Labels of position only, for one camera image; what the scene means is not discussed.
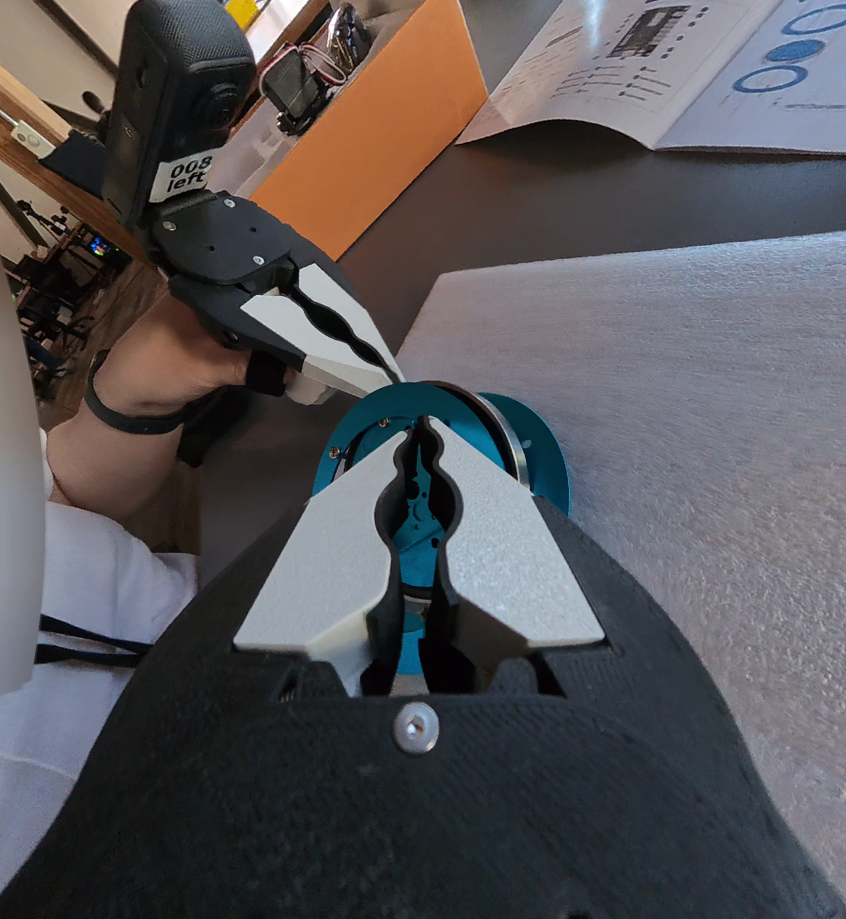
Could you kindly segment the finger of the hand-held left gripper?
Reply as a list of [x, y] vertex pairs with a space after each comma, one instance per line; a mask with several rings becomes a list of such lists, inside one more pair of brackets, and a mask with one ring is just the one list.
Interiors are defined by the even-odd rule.
[[308, 351], [313, 365], [338, 364], [335, 379], [343, 382], [405, 381], [371, 316], [317, 264], [298, 270], [290, 298], [323, 336]]
[[339, 392], [364, 397], [392, 384], [386, 371], [344, 341], [316, 328], [301, 306], [279, 294], [250, 298], [243, 312], [303, 355], [301, 373]]

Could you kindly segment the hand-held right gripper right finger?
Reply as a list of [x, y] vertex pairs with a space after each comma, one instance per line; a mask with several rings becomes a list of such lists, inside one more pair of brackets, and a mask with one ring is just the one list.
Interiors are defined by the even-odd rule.
[[441, 639], [490, 672], [605, 639], [527, 486], [435, 417], [421, 419], [421, 458], [444, 530], [430, 609]]

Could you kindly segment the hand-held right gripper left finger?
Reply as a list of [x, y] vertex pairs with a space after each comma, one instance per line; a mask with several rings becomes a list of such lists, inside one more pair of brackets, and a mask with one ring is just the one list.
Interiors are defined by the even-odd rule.
[[348, 695], [390, 694], [405, 616], [394, 537], [416, 456], [416, 435], [401, 431], [308, 502], [235, 649], [326, 661]]

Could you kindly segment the blue metal turntable bearing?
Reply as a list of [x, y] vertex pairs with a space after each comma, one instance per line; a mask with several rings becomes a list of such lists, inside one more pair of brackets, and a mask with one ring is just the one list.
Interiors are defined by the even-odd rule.
[[[390, 386], [356, 403], [325, 445], [313, 494], [331, 484], [390, 437], [414, 426], [430, 410], [532, 493], [548, 499], [565, 515], [571, 491], [567, 464], [555, 434], [532, 408], [505, 395], [469, 392], [444, 381]], [[444, 528], [429, 509], [430, 476], [417, 460], [407, 517], [394, 537], [398, 549], [406, 615], [403, 649], [395, 683], [422, 688], [418, 641], [431, 597], [437, 550]]]

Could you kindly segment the person's left forearm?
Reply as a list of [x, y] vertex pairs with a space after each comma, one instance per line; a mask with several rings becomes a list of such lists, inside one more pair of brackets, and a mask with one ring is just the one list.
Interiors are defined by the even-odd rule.
[[82, 401], [48, 434], [54, 502], [118, 523], [151, 549], [199, 554], [199, 473], [177, 458], [182, 432], [117, 430]]

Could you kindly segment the person's left hand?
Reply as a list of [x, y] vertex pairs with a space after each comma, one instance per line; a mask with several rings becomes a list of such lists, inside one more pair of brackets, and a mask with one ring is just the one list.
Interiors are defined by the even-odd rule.
[[224, 347], [191, 308], [164, 293], [111, 347], [93, 387], [122, 415], [170, 415], [222, 386], [244, 384], [250, 357]]

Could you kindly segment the black servo motor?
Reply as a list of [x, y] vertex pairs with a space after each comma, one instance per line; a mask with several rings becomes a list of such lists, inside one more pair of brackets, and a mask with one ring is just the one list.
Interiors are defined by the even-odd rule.
[[261, 95], [278, 110], [278, 127], [289, 137], [306, 132], [329, 102], [324, 81], [293, 44], [284, 45], [272, 58], [261, 72], [258, 86]]

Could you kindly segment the black wristband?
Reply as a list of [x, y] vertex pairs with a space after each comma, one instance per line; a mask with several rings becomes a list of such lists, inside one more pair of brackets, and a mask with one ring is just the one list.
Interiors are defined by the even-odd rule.
[[165, 415], [130, 416], [108, 408], [94, 388], [95, 377], [109, 355], [109, 349], [98, 351], [90, 365], [84, 393], [84, 403], [91, 413], [107, 427], [121, 433], [140, 436], [161, 436], [181, 427], [189, 415], [186, 406]]

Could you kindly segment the orange cardboard box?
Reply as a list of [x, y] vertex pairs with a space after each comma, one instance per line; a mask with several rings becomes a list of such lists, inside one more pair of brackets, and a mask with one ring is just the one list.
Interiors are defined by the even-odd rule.
[[487, 98], [457, 1], [354, 2], [369, 56], [302, 137], [262, 101], [217, 155], [209, 189], [251, 199], [339, 259]]

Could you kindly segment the person's white shirt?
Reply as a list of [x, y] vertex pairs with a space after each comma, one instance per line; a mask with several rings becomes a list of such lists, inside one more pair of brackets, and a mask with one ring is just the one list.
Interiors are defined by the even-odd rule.
[[[104, 516], [47, 503], [43, 614], [153, 643], [197, 591], [194, 556], [153, 554]], [[130, 676], [49, 663], [0, 695], [0, 892], [62, 809]]]

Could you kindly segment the white foam sheet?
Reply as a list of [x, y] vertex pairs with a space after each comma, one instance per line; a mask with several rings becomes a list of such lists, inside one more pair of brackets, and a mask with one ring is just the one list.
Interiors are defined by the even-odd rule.
[[397, 358], [545, 419], [846, 899], [846, 233], [445, 274]]

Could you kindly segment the white instruction booklet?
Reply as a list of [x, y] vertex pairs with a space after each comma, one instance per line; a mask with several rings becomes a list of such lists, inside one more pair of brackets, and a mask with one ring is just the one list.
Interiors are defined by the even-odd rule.
[[846, 155], [846, 1], [562, 2], [459, 143], [561, 120], [652, 151]]

